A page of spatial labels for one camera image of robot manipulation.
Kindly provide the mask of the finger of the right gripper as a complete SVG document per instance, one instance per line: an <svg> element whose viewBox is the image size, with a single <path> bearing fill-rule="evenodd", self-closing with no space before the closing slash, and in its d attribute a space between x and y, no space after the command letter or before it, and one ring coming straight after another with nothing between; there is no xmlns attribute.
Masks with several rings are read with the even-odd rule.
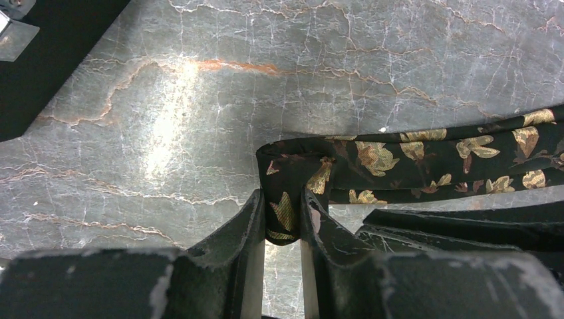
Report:
<svg viewBox="0 0 564 319"><path fill-rule="evenodd" d="M429 251L517 251L535 256L546 266L556 281L563 281L563 250L543 252L539 249L523 249L509 243L459 239L406 229L363 225L355 236L364 243L385 253Z"/></svg>
<svg viewBox="0 0 564 319"><path fill-rule="evenodd" d="M433 234L548 233L563 226L563 202L473 211L375 209L362 224Z"/></svg>

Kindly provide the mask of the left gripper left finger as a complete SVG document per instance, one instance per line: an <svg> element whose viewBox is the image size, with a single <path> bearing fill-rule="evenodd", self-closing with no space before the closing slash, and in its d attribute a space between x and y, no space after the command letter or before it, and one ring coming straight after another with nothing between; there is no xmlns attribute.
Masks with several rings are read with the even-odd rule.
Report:
<svg viewBox="0 0 564 319"><path fill-rule="evenodd" d="M1 274L2 318L260 318L264 197L194 246L27 251Z"/></svg>

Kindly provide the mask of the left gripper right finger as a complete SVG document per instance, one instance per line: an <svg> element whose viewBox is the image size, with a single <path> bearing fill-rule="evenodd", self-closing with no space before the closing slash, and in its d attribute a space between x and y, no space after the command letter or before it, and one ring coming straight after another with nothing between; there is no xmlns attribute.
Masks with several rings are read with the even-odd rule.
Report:
<svg viewBox="0 0 564 319"><path fill-rule="evenodd" d="M301 256L307 318L562 318L563 281L517 251L385 253L301 195ZM437 234L563 250L563 226L548 233Z"/></svg>

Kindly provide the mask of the black gold floral tie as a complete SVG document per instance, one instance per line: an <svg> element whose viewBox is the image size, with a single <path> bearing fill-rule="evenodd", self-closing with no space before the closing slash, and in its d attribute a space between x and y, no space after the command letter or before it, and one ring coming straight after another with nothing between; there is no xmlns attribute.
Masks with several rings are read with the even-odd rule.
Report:
<svg viewBox="0 0 564 319"><path fill-rule="evenodd" d="M256 153L267 240L300 237L301 192L330 204L418 203L563 183L563 107L475 126L281 140Z"/></svg>

